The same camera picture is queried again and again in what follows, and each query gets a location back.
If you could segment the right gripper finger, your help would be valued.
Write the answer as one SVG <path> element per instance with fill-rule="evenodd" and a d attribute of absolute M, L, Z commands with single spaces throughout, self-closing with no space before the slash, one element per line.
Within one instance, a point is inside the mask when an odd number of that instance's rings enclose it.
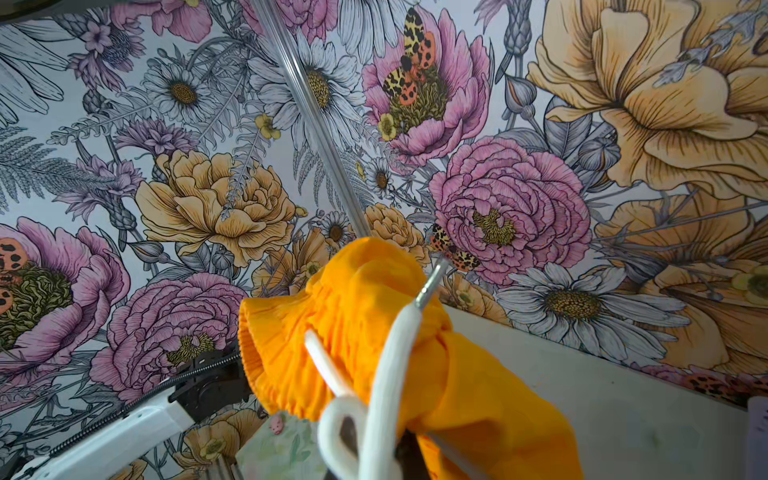
<path fill-rule="evenodd" d="M 429 480 L 429 472 L 417 437 L 405 431 L 395 449 L 395 459 L 401 467 L 403 480 Z"/>

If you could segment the orange garment with drawstring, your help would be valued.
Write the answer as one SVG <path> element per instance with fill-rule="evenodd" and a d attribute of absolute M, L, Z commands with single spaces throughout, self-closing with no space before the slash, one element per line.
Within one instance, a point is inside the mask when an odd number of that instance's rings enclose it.
<path fill-rule="evenodd" d="M 401 479 L 395 448 L 417 438 L 432 479 L 579 479 L 566 418 L 418 295 L 419 263 L 366 237 L 293 295 L 249 298 L 239 345 L 270 412 L 317 424 L 339 479 Z"/>

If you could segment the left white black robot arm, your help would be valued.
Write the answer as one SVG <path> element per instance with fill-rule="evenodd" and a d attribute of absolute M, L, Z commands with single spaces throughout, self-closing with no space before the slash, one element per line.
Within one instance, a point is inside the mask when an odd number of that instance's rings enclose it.
<path fill-rule="evenodd" d="M 249 396 L 236 347 L 204 353 L 49 453 L 35 458 L 13 455 L 1 467 L 1 477 L 106 479 L 162 441 Z"/>

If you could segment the lilac perforated plastic basket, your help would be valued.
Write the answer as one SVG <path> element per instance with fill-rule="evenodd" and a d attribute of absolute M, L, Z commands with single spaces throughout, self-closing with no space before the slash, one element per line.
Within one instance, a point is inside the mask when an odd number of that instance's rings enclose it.
<path fill-rule="evenodd" d="M 748 431 L 746 443 L 746 479 L 768 479 L 768 411 L 767 397 L 752 397 L 748 401 Z"/>

